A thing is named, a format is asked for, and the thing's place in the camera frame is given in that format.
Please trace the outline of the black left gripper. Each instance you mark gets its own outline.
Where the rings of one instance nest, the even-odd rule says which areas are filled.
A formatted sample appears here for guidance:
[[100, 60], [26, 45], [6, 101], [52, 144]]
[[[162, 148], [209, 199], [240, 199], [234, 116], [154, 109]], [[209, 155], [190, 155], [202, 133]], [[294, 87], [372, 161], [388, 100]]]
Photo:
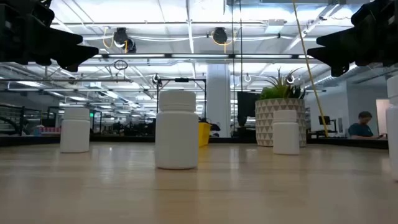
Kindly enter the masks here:
[[50, 65], [69, 72], [98, 54], [96, 47], [77, 45], [83, 37], [51, 28], [55, 19], [48, 1], [1, 1], [1, 62]]

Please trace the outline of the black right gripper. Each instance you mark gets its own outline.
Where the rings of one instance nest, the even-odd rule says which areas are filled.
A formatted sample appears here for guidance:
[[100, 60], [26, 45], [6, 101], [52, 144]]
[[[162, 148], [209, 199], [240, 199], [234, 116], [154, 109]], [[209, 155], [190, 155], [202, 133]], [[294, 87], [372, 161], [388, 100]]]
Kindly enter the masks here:
[[357, 47], [327, 47], [341, 45], [352, 29], [341, 30], [318, 37], [316, 42], [324, 47], [307, 50], [307, 54], [330, 67], [332, 77], [340, 77], [350, 64], [366, 66], [397, 63], [397, 1], [373, 0], [363, 4], [351, 17]]

